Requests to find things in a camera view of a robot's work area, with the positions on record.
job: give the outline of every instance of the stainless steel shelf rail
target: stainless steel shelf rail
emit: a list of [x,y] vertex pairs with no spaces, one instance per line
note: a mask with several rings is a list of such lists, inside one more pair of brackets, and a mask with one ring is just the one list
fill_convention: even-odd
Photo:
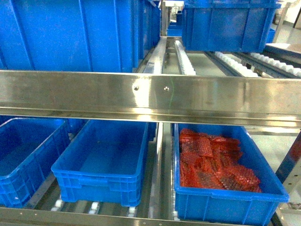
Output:
[[301,80],[0,71],[0,114],[301,128]]

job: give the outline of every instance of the aluminum rail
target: aluminum rail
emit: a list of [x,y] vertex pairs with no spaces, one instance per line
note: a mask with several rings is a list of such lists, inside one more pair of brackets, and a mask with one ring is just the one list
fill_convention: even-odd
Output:
[[0,71],[0,114],[301,128],[301,80]]
[[194,68],[185,52],[184,46],[179,40],[174,42],[174,48],[178,56],[179,71],[183,75],[196,75]]
[[[161,37],[154,49],[143,73],[162,73],[166,54],[167,37]],[[158,123],[156,153],[151,180],[150,203],[148,218],[160,218],[161,166],[163,148],[163,123]]]
[[162,74],[165,61],[167,37],[161,37],[158,45],[154,49],[143,73]]
[[154,169],[151,180],[150,204],[148,218],[160,218],[160,191],[161,191],[161,166],[162,166],[162,148],[163,148],[163,123],[158,123],[157,130],[157,148],[154,158]]
[[275,66],[272,66],[268,63],[265,63],[259,59],[256,59],[249,54],[244,53],[232,53],[232,55],[240,58],[244,62],[247,62],[248,64],[254,66],[255,68],[267,73],[268,75],[271,75],[274,78],[291,78],[291,79],[297,79],[295,75],[286,72],[284,70],[281,70]]
[[208,57],[225,75],[227,76],[235,76],[235,77],[243,77],[243,75],[236,70],[234,70],[231,66],[223,62],[219,59],[213,52],[205,52],[206,57]]

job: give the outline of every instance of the bin handle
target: bin handle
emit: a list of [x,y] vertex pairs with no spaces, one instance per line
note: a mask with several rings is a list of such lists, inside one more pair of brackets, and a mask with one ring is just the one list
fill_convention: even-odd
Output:
[[106,178],[80,178],[79,184],[87,186],[109,186]]

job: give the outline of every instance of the blue plastic bin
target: blue plastic bin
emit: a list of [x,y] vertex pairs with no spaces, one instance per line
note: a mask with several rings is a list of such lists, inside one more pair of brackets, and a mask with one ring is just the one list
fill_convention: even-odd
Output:
[[[244,154],[238,163],[254,171],[261,180],[260,188],[263,193],[181,187],[179,132],[183,128],[239,139]],[[178,211],[179,218],[266,226],[279,203],[289,200],[285,188],[243,127],[175,124],[174,149],[175,209]]]
[[177,25],[182,26],[182,11],[178,11],[176,18],[177,18]]
[[78,132],[81,130],[81,128],[83,128],[83,126],[85,125],[85,123],[88,120],[85,119],[67,119],[68,124],[69,124],[69,128],[68,128],[68,132],[73,134],[73,135],[77,135]]
[[152,37],[153,46],[156,46],[160,40],[160,20],[161,20],[161,10],[158,7],[152,8]]
[[167,36],[182,36],[182,26],[170,24],[167,29]]
[[269,0],[194,1],[182,12],[186,50],[262,52],[275,10]]
[[[0,125],[8,121],[9,119],[16,118],[16,116],[10,115],[0,115]],[[67,131],[74,137],[80,131],[80,129],[85,125],[87,120],[85,119],[63,119],[68,123]]]
[[2,0],[0,69],[131,73],[143,59],[144,2]]
[[9,116],[9,115],[0,115],[0,125],[2,125],[3,123],[5,123],[6,121],[12,119],[13,116]]
[[152,4],[149,1],[144,3],[144,18],[143,18],[143,50],[145,57],[151,48],[153,47],[152,43]]
[[90,120],[52,166],[62,200],[137,206],[148,149],[148,123]]
[[275,33],[276,33],[276,31],[273,28],[269,29],[267,43],[272,43],[273,42]]
[[0,204],[23,207],[70,143],[67,123],[14,118],[0,126]]

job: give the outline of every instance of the white surface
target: white surface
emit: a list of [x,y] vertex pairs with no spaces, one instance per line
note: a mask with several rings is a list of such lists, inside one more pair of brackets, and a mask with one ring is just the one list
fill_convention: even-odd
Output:
[[285,16],[285,21],[288,21],[290,23],[295,23],[300,7],[301,7],[301,1],[299,1],[299,3],[295,7],[290,7]]

